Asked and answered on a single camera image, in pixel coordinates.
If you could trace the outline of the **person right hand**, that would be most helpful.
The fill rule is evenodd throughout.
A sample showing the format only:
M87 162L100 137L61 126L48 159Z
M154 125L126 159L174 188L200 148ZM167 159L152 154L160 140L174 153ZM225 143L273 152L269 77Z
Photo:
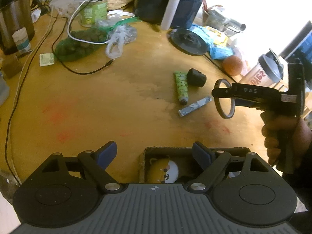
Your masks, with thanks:
M298 168L311 144L311 130L302 118L277 116L268 119L262 127L269 164L277 164L281 153L289 145L292 162Z

